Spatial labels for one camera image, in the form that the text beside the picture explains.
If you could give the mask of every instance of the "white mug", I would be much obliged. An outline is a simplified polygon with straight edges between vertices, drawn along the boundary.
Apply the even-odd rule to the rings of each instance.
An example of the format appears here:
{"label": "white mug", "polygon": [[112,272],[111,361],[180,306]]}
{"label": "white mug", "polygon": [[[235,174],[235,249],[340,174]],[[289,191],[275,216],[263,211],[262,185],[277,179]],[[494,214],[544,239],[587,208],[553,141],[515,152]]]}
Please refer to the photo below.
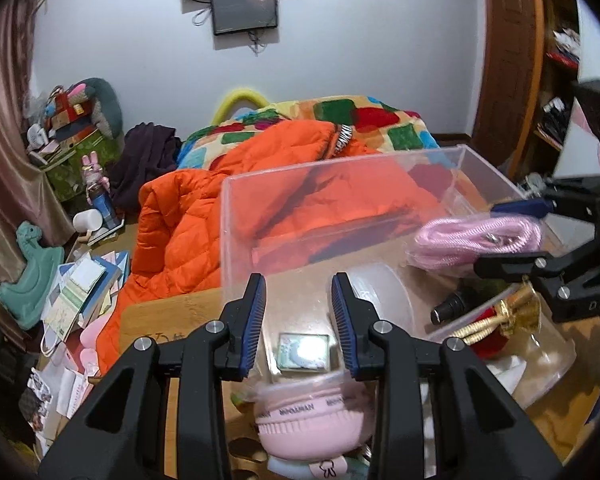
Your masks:
{"label": "white mug", "polygon": [[87,209],[74,216],[74,229],[79,233],[97,231],[102,227],[102,215],[97,209]]}

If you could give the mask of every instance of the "teal toy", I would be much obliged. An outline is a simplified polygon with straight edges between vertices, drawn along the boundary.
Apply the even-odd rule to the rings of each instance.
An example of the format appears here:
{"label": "teal toy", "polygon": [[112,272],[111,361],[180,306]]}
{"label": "teal toy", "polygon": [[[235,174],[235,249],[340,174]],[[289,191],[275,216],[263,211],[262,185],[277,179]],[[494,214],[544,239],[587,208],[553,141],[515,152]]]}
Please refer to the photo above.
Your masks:
{"label": "teal toy", "polygon": [[16,231],[16,241],[27,260],[17,283],[0,284],[0,302],[7,308],[23,330],[29,330],[40,321],[46,295],[64,259],[62,247],[42,248],[38,241],[42,230],[23,222]]}

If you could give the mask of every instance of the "curtain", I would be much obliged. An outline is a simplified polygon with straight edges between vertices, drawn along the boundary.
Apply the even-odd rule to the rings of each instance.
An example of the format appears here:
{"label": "curtain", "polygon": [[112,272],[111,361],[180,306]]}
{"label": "curtain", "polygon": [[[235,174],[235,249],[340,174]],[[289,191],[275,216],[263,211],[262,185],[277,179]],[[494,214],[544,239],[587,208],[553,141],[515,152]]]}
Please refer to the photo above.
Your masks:
{"label": "curtain", "polygon": [[46,176],[29,163],[21,138],[37,2],[9,0],[0,12],[0,282],[16,282],[26,265],[15,240],[21,222],[39,226],[49,246],[63,245],[74,232]]}

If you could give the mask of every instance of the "pink bunny figure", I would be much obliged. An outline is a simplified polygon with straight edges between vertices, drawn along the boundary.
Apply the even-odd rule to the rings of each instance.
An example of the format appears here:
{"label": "pink bunny figure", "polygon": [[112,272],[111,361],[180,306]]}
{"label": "pink bunny figure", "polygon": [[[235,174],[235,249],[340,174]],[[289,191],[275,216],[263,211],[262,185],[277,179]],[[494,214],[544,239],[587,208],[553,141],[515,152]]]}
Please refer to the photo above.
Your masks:
{"label": "pink bunny figure", "polygon": [[109,179],[104,175],[104,170],[98,163],[98,154],[96,152],[91,152],[88,156],[82,156],[82,180],[87,189],[87,202],[89,205],[92,204],[88,190],[94,184],[100,184],[107,193],[109,192]]}

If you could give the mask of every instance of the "pink rope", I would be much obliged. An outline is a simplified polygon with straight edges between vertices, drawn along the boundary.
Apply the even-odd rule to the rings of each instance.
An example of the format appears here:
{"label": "pink rope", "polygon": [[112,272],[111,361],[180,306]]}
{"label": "pink rope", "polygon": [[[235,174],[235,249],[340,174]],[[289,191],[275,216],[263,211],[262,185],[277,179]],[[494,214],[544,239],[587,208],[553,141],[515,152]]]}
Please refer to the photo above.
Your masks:
{"label": "pink rope", "polygon": [[525,216],[437,218],[416,233],[410,249],[411,264],[441,270],[474,263],[481,254],[537,251],[542,229]]}

